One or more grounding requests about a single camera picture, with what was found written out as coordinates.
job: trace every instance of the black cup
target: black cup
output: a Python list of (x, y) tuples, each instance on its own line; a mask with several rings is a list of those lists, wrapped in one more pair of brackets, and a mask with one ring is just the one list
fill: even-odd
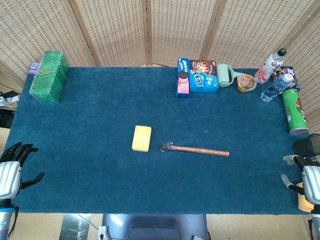
[(293, 144), (293, 151), (301, 157), (314, 157), (320, 155), (320, 134), (310, 134)]

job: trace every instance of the hammer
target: hammer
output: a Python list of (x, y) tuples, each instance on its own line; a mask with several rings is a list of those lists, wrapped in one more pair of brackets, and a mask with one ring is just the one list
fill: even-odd
[(183, 151), (183, 152), (191, 152), (196, 154), (209, 154), (209, 155), (217, 155), (222, 157), (229, 157), (230, 153), (228, 151), (217, 151), (211, 149), (197, 148), (197, 147), (188, 147), (188, 146), (174, 146), (174, 143), (166, 142), (161, 145), (160, 151)]

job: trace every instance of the bottle cap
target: bottle cap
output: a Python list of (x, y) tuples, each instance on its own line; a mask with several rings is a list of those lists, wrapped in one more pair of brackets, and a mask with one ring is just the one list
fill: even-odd
[(284, 56), (284, 55), (286, 55), (286, 53), (287, 53), (287, 50), (285, 50), (284, 48), (281, 48), (281, 49), (278, 51), (278, 55), (279, 55), (279, 56)]
[(293, 78), (294, 77), (290, 73), (283, 75), (283, 81), (285, 81), (286, 83), (290, 82)]

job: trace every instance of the blue carpet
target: blue carpet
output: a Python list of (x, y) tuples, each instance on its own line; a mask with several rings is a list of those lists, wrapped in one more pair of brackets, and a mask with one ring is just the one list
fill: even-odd
[[(235, 69), (254, 74), (254, 69)], [(301, 175), (282, 157), (293, 143), (280, 96), (263, 102), (234, 82), (176, 98), (176, 68), (71, 67), (60, 104), (39, 103), (29, 76), (7, 147), (32, 143), (22, 180), (44, 171), (14, 203), (27, 213), (300, 214), (282, 183)], [(135, 125), (152, 127), (148, 153), (131, 149)], [(162, 143), (230, 157), (161, 152)]]

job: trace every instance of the robotic arm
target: robotic arm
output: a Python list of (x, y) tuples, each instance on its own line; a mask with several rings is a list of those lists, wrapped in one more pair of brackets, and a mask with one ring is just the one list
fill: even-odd
[[(13, 233), (13, 229), (18, 217), (19, 207), (11, 202), (21, 189), (30, 187), (38, 183), (45, 175), (44, 172), (38, 174), (33, 180), (22, 182), (22, 167), (32, 152), (39, 149), (34, 148), (33, 144), (24, 144), (18, 142), (7, 148), (0, 158), (0, 240), (7, 240)], [(14, 223), (9, 232), (9, 226), (13, 213), (15, 212)]]
[(291, 183), (285, 174), (282, 174), (282, 181), (288, 189), (294, 190), (301, 195), (305, 195), (306, 200), (314, 205), (312, 221), (316, 232), (316, 239), (320, 240), (320, 162), (298, 155), (292, 155), (288, 161), (288, 165), (296, 164), (302, 175), (303, 188)]

